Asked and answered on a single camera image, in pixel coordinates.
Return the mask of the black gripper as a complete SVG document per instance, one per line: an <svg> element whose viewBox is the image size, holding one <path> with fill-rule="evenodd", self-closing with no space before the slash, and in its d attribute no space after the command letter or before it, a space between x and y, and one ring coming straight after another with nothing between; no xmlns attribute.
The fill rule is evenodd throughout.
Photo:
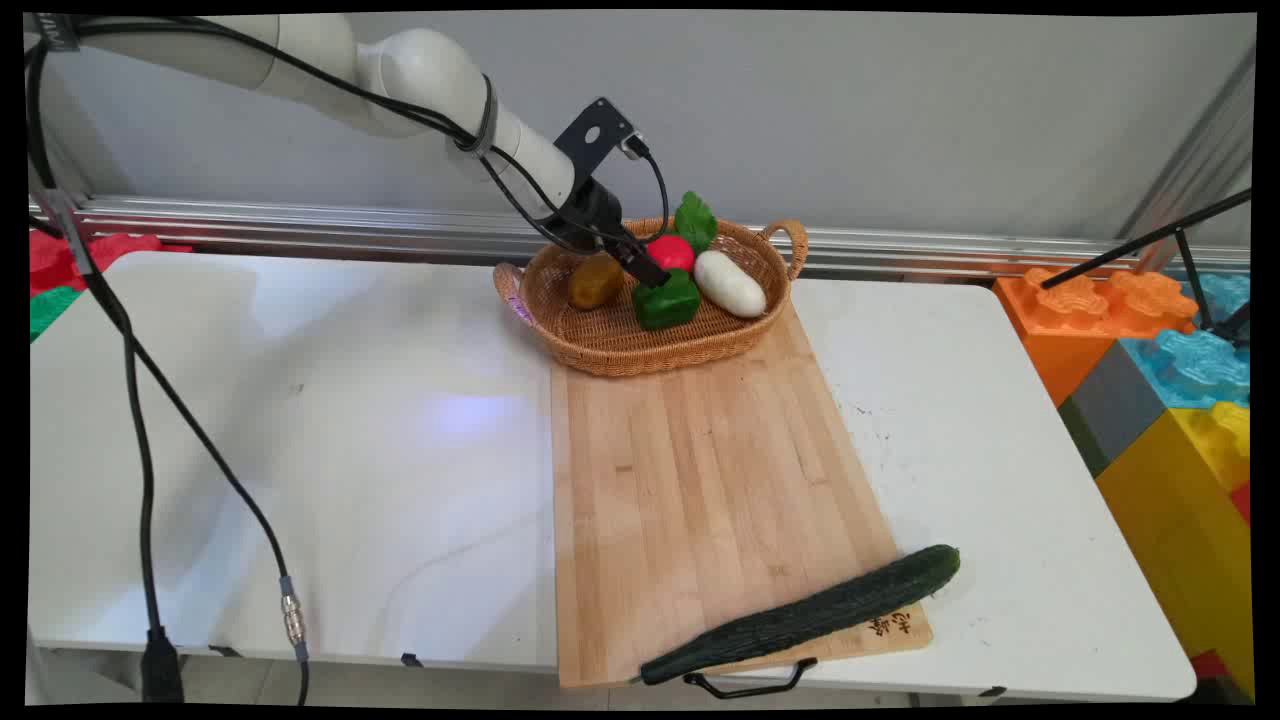
<svg viewBox="0 0 1280 720"><path fill-rule="evenodd" d="M646 245L630 232L625 233L620 200L594 178L582 182L558 209L553 237L553 243L570 252L611 252L644 287L662 287L669 279L669 273L653 259Z"/></svg>

